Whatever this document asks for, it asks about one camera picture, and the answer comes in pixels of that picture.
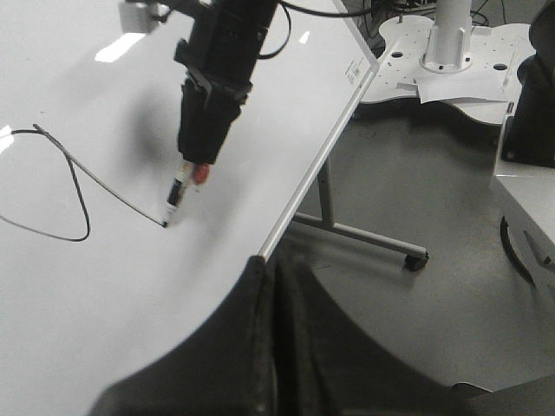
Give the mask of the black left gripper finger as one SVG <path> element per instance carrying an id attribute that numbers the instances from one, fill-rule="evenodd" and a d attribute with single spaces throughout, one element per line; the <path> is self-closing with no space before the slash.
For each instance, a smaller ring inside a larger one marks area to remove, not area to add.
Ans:
<path id="1" fill-rule="evenodd" d="M 181 39 L 174 54 L 174 60 L 186 67 L 181 85 L 178 151 L 185 161 L 212 165 L 232 123 L 241 115 L 252 83 L 234 82 L 198 68 L 188 49 L 188 42 Z"/>

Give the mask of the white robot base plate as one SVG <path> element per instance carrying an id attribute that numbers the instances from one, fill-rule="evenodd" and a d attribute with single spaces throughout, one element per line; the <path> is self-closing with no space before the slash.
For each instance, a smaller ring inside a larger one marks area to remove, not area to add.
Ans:
<path id="1" fill-rule="evenodd" d="M 439 101 L 479 123 L 502 124 L 518 104 L 521 83 L 517 70 L 535 53 L 528 37 L 530 26 L 509 23 L 495 28 L 474 27 L 470 68 L 442 75 L 421 64 L 432 24 L 424 16 L 405 16 L 381 25 L 386 48 L 361 103 L 404 98 L 417 98 L 422 104 Z"/>

